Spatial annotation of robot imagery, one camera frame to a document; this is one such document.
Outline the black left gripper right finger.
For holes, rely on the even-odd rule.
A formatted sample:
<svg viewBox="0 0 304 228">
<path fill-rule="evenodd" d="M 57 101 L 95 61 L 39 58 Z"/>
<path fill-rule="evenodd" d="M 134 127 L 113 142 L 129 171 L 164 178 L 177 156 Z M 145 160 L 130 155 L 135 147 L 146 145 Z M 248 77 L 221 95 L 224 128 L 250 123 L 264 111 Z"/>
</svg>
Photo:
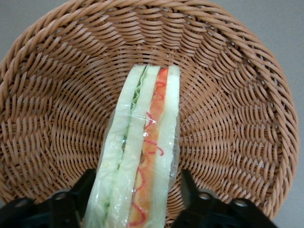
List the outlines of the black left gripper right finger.
<svg viewBox="0 0 304 228">
<path fill-rule="evenodd" d="M 244 198 L 226 204 L 211 191 L 199 190 L 189 170 L 181 172 L 181 195 L 185 209 L 172 228 L 275 228 L 276 225 L 253 202 Z"/>
</svg>

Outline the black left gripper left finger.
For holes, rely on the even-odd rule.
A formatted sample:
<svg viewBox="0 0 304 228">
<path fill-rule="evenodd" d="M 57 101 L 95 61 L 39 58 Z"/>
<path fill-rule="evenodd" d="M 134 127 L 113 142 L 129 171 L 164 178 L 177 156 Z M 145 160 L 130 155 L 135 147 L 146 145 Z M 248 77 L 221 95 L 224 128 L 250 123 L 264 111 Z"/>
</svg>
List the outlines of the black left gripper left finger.
<svg viewBox="0 0 304 228">
<path fill-rule="evenodd" d="M 2 228 L 79 228 L 95 181 L 88 169 L 70 190 L 60 190 L 42 203 L 19 198 L 0 209 Z"/>
</svg>

